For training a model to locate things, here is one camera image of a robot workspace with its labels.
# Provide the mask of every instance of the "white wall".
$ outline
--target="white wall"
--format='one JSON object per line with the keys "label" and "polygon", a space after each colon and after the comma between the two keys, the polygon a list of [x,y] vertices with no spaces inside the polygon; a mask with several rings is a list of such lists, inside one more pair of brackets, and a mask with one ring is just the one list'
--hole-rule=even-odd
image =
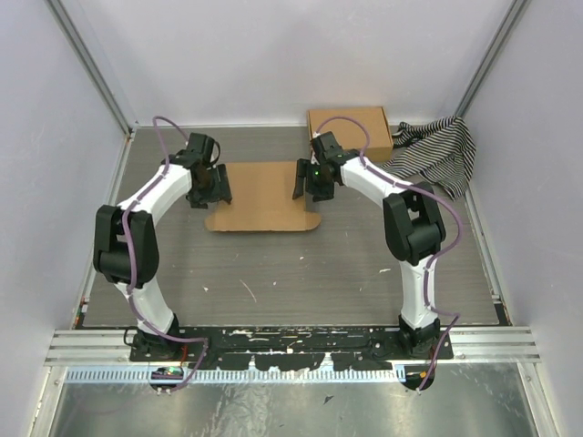
{"label": "white wall", "polygon": [[475,193],[517,323],[566,435],[583,428],[583,4],[528,7],[467,114]]}
{"label": "white wall", "polygon": [[0,2],[0,435],[24,435],[124,144],[45,3]]}
{"label": "white wall", "polygon": [[451,115],[510,0],[65,0],[126,113],[301,123],[310,107]]}

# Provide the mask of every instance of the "black and white striped fabric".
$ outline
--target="black and white striped fabric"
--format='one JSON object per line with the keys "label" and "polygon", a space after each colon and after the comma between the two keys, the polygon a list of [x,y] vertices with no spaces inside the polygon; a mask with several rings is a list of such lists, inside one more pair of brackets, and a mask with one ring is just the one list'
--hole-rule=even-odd
{"label": "black and white striped fabric", "polygon": [[421,175],[440,185],[452,200],[464,195],[472,177],[476,145],[465,121],[445,117],[424,126],[399,125],[393,135],[394,148],[408,147],[381,165],[398,178]]}

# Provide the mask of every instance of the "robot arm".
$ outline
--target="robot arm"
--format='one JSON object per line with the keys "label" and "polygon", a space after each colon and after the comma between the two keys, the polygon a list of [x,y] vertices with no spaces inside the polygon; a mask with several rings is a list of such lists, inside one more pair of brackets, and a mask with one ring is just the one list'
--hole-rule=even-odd
{"label": "robot arm", "polygon": [[[333,198],[334,183],[356,189],[383,209],[385,239],[399,260],[403,279],[404,303],[399,317],[400,340],[412,354],[424,356],[427,347],[439,336],[439,319],[434,306],[435,263],[429,260],[440,250],[445,227],[436,202],[403,187],[410,182],[392,177],[395,184],[378,178],[368,168],[377,168],[367,158],[361,161],[356,150],[343,150],[331,132],[312,141],[312,160],[298,160],[293,197],[305,190],[314,201]],[[427,183],[417,187],[433,192]],[[417,213],[411,218],[409,211]],[[427,301],[424,275],[428,272]]]}
{"label": "robot arm", "polygon": [[[178,321],[164,301],[156,279],[159,252],[154,228],[182,196],[186,196],[193,208],[207,208],[209,202],[220,200],[230,203],[226,168],[216,166],[217,159],[212,158],[216,145],[211,137],[190,134],[187,148],[169,157],[168,168],[160,166],[156,175],[131,198],[116,207],[104,205],[97,212],[93,265],[128,299],[131,271],[128,244],[121,238],[121,216],[138,196],[141,198],[129,214],[138,274],[132,297],[138,313],[164,333],[176,334],[173,330],[178,328]],[[148,190],[152,181],[160,177],[159,183]],[[138,329],[155,335],[140,320]]]}

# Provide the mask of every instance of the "metal frame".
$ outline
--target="metal frame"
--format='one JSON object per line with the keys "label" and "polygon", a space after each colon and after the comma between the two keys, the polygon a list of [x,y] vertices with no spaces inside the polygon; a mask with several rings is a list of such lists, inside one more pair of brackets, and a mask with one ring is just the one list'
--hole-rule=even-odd
{"label": "metal frame", "polygon": [[538,366],[535,363],[519,363],[518,372],[527,395],[528,406],[535,420],[540,437],[558,437],[558,427],[548,405]]}
{"label": "metal frame", "polygon": [[66,367],[46,368],[45,385],[31,423],[30,437],[44,437],[49,434],[63,391],[66,372]]}
{"label": "metal frame", "polygon": [[102,96],[106,106],[109,108],[109,111],[111,111],[112,116],[118,122],[121,130],[123,130],[126,134],[129,134],[132,130],[130,123],[124,116],[123,111],[119,107],[114,94],[109,88],[105,78],[99,71],[93,56],[91,53],[89,53],[89,50],[87,49],[81,34],[79,34],[77,27],[71,20],[71,17],[61,3],[61,0],[45,0],[45,2],[53,13],[55,20],[63,29],[63,33],[65,34],[66,39],[69,41],[71,47],[77,54],[81,65],[86,69],[87,74],[93,81],[93,84],[95,85],[99,94]]}
{"label": "metal frame", "polygon": [[[136,330],[58,330],[46,355],[46,366],[143,366],[129,360],[130,348]],[[454,351],[452,360],[442,363],[464,362],[540,362],[535,341],[525,327],[457,327],[450,332]],[[391,361],[393,364],[423,364],[427,361]],[[165,362],[151,362],[164,365]]]}
{"label": "metal frame", "polygon": [[472,77],[470,84],[465,90],[464,96],[462,97],[457,110],[455,111],[455,114],[458,117],[464,117],[467,113],[467,110],[470,108],[470,105],[474,101],[478,90],[484,83],[487,74],[492,69],[494,62],[504,48],[504,44],[508,40],[510,33],[516,27],[518,20],[522,14],[524,14],[529,4],[530,0],[513,0],[512,5],[508,8],[508,11],[502,20],[500,27],[498,30],[496,30],[494,39],[492,39],[490,46],[486,50],[486,54],[484,55],[480,66],[474,73],[474,76]]}

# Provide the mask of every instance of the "white paint splatter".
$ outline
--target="white paint splatter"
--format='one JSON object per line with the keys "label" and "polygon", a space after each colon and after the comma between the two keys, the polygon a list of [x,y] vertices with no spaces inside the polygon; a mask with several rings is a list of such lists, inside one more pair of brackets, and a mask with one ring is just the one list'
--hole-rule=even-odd
{"label": "white paint splatter", "polygon": [[255,299],[255,295],[253,294],[253,292],[251,291],[251,289],[249,288],[249,286],[243,282],[243,279],[239,279],[239,282],[241,284],[243,284],[243,287],[245,287],[247,289],[247,291],[249,292],[249,294],[251,295],[251,297],[253,298],[253,300],[255,300],[255,303],[257,303],[257,300]]}

